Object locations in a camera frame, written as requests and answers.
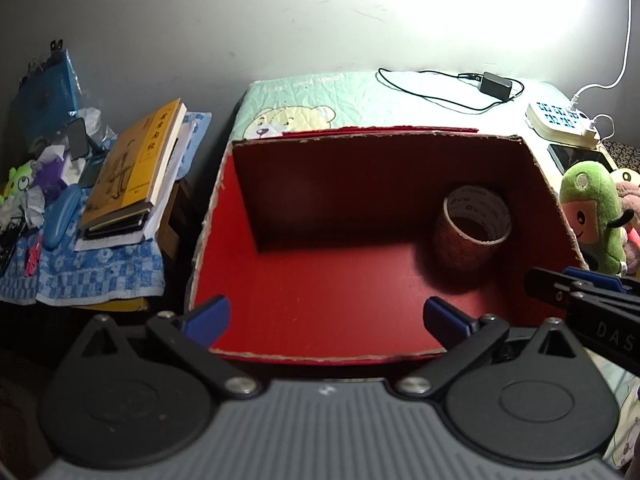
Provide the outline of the pink plush toy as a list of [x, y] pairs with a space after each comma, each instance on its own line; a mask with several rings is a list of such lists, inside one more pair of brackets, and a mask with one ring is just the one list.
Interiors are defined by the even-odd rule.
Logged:
[[627, 274], [631, 276], [639, 275], [640, 246], [639, 246], [639, 214], [640, 197], [638, 185], [630, 182], [617, 182], [616, 191], [620, 200], [620, 208], [623, 212], [631, 212], [630, 219], [626, 222], [626, 242], [623, 244]]

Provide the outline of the green plush toy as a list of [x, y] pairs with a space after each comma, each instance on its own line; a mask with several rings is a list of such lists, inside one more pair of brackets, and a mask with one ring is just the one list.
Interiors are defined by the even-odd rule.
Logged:
[[632, 211], [620, 206], [611, 174], [600, 162], [578, 162], [565, 171], [559, 198], [582, 258], [591, 271], [624, 276], [626, 225]]

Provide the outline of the brown packing tape roll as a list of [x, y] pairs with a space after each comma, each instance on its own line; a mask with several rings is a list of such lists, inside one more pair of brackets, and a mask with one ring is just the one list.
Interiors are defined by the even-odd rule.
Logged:
[[510, 211], [500, 196], [482, 186], [463, 185], [442, 201], [434, 253], [445, 269], [475, 276], [494, 260], [511, 230]]

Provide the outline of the red cardboard box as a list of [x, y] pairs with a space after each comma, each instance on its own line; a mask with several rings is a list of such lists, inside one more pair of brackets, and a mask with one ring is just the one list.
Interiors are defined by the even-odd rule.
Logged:
[[[439, 232], [446, 197], [479, 185], [512, 230], [487, 261]], [[580, 266], [562, 210], [520, 138], [360, 129], [232, 142], [202, 233], [194, 304], [222, 295], [213, 352], [235, 360], [355, 364], [440, 351], [424, 301], [534, 326], [554, 315], [525, 273]]]

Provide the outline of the black notebook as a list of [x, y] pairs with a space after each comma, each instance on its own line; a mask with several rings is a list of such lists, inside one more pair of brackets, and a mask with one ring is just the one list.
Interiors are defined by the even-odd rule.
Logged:
[[97, 226], [86, 229], [80, 234], [85, 240], [99, 240], [100, 238], [119, 236], [137, 232], [143, 229], [148, 220], [150, 210], [142, 210], [127, 214], [122, 218], [108, 220]]

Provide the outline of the black smartphone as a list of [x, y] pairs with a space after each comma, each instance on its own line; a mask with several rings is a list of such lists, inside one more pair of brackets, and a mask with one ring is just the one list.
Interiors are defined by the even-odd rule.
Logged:
[[584, 148], [550, 143], [548, 152], [561, 174], [565, 174], [571, 166], [578, 164], [578, 162], [598, 162], [608, 172], [614, 170], [606, 157], [597, 150], [585, 150]]

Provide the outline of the blue patterned cloth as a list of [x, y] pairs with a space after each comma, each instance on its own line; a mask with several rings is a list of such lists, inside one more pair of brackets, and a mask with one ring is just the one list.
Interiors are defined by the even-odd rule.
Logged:
[[165, 290], [164, 263], [155, 235], [138, 244], [78, 252], [77, 223], [90, 192], [83, 190], [60, 244], [41, 248], [35, 271], [25, 274], [29, 251], [40, 230], [21, 237], [1, 277], [1, 300], [9, 304], [41, 302], [55, 307], [90, 306], [111, 300], [160, 296]]

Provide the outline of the yellow book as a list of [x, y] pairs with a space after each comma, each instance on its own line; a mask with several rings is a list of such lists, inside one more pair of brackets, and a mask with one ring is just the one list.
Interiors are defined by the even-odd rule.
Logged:
[[186, 106], [175, 99], [119, 133], [86, 201], [80, 232], [102, 230], [150, 212], [185, 114]]

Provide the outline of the white power strip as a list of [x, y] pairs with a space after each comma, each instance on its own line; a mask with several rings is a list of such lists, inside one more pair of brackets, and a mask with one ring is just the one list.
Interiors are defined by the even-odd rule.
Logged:
[[596, 148], [600, 141], [592, 120], [573, 107], [531, 102], [526, 110], [526, 119], [538, 136], [550, 142], [576, 148]]

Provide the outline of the blue glasses case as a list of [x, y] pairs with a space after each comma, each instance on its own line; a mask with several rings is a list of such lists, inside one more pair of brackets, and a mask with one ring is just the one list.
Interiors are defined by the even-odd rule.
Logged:
[[78, 184], [69, 185], [58, 196], [49, 210], [43, 225], [42, 242], [47, 250], [58, 247], [65, 234], [74, 211], [81, 198], [81, 188]]

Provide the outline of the purple toy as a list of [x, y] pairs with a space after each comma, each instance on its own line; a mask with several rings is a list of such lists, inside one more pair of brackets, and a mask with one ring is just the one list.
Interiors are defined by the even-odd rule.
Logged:
[[54, 202], [70, 186], [66, 158], [36, 162], [34, 185], [40, 188], [47, 204]]

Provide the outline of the small black phone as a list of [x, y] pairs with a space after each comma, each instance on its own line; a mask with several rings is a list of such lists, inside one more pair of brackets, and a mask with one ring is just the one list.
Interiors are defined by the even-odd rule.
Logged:
[[86, 157], [90, 153], [90, 146], [84, 118], [77, 117], [72, 120], [66, 126], [65, 132], [70, 149], [70, 159], [76, 160]]

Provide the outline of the black power adapter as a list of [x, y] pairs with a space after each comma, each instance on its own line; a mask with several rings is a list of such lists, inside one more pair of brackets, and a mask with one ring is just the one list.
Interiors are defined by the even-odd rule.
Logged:
[[501, 102], [511, 99], [513, 81], [494, 73], [484, 72], [480, 77], [480, 92]]

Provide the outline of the small green frog toy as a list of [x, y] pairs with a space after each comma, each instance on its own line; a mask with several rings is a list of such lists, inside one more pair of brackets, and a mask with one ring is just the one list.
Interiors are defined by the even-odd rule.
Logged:
[[9, 181], [6, 182], [6, 186], [1, 193], [1, 203], [6, 202], [11, 196], [17, 196], [17, 194], [27, 191], [32, 186], [35, 168], [36, 162], [31, 159], [18, 168], [10, 169]]

